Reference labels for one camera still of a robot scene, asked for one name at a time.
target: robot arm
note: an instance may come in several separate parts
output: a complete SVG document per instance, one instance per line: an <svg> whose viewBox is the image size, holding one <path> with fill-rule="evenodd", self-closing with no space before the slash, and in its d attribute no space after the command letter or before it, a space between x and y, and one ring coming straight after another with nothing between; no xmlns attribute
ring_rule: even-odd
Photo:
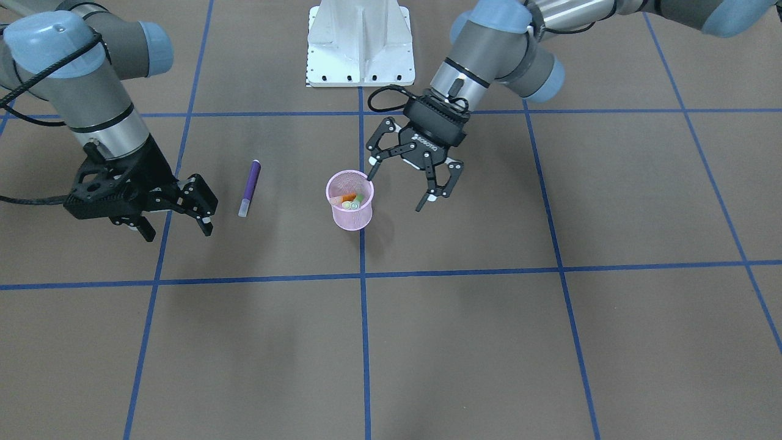
<svg viewBox="0 0 782 440"><path fill-rule="evenodd" d="M655 13L666 19L701 30L705 34L730 37L748 29L777 0L479 0L472 11L461 14L451 28L453 47L421 96L399 86L408 97L403 115L409 122L399 126L392 117L380 124L367 142L371 180L383 160L401 156L426 174L427 190L416 207L426 201L449 197L464 169L459 160L448 157L466 134L462 128L489 86L498 82L533 102L554 97L565 80L565 69L556 56L539 45L556 34L577 34L595 22L615 14ZM379 143L387 133L398 135L398 145L383 150ZM450 178L437 184L435 167L447 164Z"/></svg>
<svg viewBox="0 0 782 440"><path fill-rule="evenodd" d="M128 225L147 241L155 230L142 212L171 210L193 217L209 236L217 198L200 175L183 182L174 177L120 82L171 67L165 32L154 23L125 22L92 2L0 5L30 14L3 31L0 85L14 91L0 103L27 90L48 100L87 155L63 206L79 219ZM39 74L75 52L84 53Z"/></svg>

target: blue grid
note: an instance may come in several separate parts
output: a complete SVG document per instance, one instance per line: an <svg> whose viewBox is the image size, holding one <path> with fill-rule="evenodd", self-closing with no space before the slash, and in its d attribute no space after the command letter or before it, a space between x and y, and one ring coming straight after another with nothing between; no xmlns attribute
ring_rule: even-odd
<svg viewBox="0 0 782 440"><path fill-rule="evenodd" d="M190 123L194 117L266 117L266 116L357 116L358 118L358 131L359 131L359 169L364 170L364 90L358 89L358 110L357 111L307 111L307 112L194 112L193 107L196 100L196 92L199 85L199 76L201 71L201 65L203 62L203 56L206 48L206 42L209 35L210 21L213 12L214 0L209 1L208 9L206 12L206 21L203 28L203 36L201 46L199 50L199 57L196 64L195 74L192 82L192 90L190 95L190 101L188 105L188 111L186 113L149 113L143 114L144 117L184 117L185 126L182 132L181 144L177 158L177 164L175 168L175 174L178 175L182 157L185 153L185 147L188 140L188 133ZM437 277L437 276L495 276L495 275L509 275L509 274L531 274L531 273L557 273L560 277L562 293L565 298L565 304L568 311L570 327L572 331L574 348L576 350L576 356L579 363L579 370L582 377L584 393L586 397L586 403L590 414L590 420L594 432L594 437L599 440L600 429L597 422L597 414L594 408L594 402L591 396L591 390L589 385L589 378L587 374L587 367L584 361L584 356L581 350L579 342L578 328L576 325L576 314L573 311L572 303L570 301L570 293L567 284L567 273L570 272L606 272L606 271L633 271L633 270L669 270L669 269L699 269L699 268L721 268L721 267L744 267L748 274L748 277L752 283L755 294L758 298L759 304L763 310L763 313L768 322L769 328L776 340L777 347L782 353L782 341L780 340L779 332L773 321L772 316L769 313L766 301L762 295L762 291L757 284L755 275L752 271L753 267L759 266L782 266L782 259L780 260L749 260L744 252L744 248L741 245L741 241L738 237L734 224L730 218L730 213L727 210L725 202L719 191L716 180L712 174L711 168L708 165L707 158L704 150L701 147L698 134L690 119L691 113L782 113L782 108L735 108L735 109L693 109L687 108L684 105L681 94L679 93L678 86L673 77L673 74L669 68L669 65L665 59L665 54L657 39L654 28L648 15L644 13L644 19L646 20L650 36L655 43L655 47L658 50L658 54L665 68L666 73L669 76L671 86L676 94L676 98L679 102L680 108L674 109L562 109L562 110L534 110L529 109L527 103L523 103L523 110L477 110L474 114L523 114L526 119L527 128L529 129L529 140L533 149L533 156L535 159L536 170L538 173L540 190L543 197L543 203L545 206L547 220L549 224L549 230L551 234L551 242L554 248L554 255L556 257L556 267L539 267L539 268L516 268L516 269L473 269L473 270L439 270L439 271L411 271L411 272L367 272L366 270L366 239L364 230L360 232L360 262L359 271L355 273L340 273L340 274L313 274L313 275L298 275L298 276L249 276L249 277L232 277L232 278L202 278L202 279L161 279L161 272L163 269L163 261L166 253L166 245L168 240L168 233L170 231L171 213L169 212L166 218L165 227L160 244L160 253L156 266L155 276L152 280L128 280L128 281L105 281L105 282L85 282L85 283L29 283L29 284L0 284L0 291L4 290L39 290L39 289L62 289L62 288L95 288L95 287L151 287L152 291L149 297L149 306L147 315L145 317L145 325L142 335L141 347L138 354L138 363L131 392L131 399L127 411L127 419L124 429L124 439L131 437L131 429L133 425L133 418L135 414L135 407L138 398L138 391L141 385L142 371L144 366L146 348L149 343L149 333L152 326L152 319L154 315L157 291L160 286L174 286L174 285L192 285L192 284L222 284L222 283L280 283L280 282L296 282L296 281L311 281L311 280L360 280L361 282L361 326L362 326L362 345L363 345L363 371L364 371L364 435L366 440L371 439L371 392L370 392L370 362L369 362L369 336L368 336L368 305L367 305L367 280L377 278L400 278L400 277ZM391 114L401 114L401 112L390 112ZM731 234L734 238L734 242L737 246L739 254L741 256L740 261L700 261L700 262L688 262L688 263L660 263L660 264L647 264L647 265L595 265L595 266L564 266L562 263L562 257L558 245L556 228L554 227L554 217L551 212L551 205L548 199L546 191L546 183L543 176L543 169L540 163L540 156L537 150L537 144L534 135L534 128L531 116L534 114L625 114L625 113L638 113L638 114L653 114L653 113L667 113L667 114L682 114L692 134L695 146L698 149L698 153L701 157L701 161L708 174L709 181L715 192L715 195L722 208L723 215L730 227ZM40 119L53 119L58 118L56 114L38 114L31 115ZM11 114L4 114L0 119L0 135L5 130L5 127L9 119L16 119Z"/></svg>

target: gripper logo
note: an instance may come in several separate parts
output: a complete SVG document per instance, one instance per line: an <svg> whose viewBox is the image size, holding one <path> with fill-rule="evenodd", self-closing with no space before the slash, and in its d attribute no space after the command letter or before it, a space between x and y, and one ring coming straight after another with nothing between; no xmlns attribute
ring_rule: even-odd
<svg viewBox="0 0 782 440"><path fill-rule="evenodd" d="M427 139L427 138L425 138L423 136L419 136L418 133L413 135L413 140L414 141L418 141L418 142L424 144L424 146L428 147L431 151L437 151L438 150L437 145L431 143L429 141L429 139Z"/></svg>

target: pink basket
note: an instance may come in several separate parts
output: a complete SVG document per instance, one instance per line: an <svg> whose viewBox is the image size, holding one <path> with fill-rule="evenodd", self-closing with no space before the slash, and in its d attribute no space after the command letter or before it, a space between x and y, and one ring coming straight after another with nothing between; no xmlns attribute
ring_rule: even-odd
<svg viewBox="0 0 782 440"><path fill-rule="evenodd" d="M341 206L332 207L334 223L346 231L357 231L364 228L372 220L372 197L375 186L367 181L367 175L361 171L345 170L333 175L326 184L326 201L332 197L346 194L362 194L364 199L358 209L345 209Z"/></svg>

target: pink cup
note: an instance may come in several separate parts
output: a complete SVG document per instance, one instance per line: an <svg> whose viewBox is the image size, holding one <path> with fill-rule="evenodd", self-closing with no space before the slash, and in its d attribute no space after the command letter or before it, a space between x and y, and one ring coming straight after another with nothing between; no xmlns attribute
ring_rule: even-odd
<svg viewBox="0 0 782 440"><path fill-rule="evenodd" d="M332 207L334 223L346 231L363 229L372 220L372 197L375 186L367 181L367 175L361 171L345 170L333 175L326 184L326 200L346 194L361 194L364 199L358 209L345 209L342 206Z"/></svg>

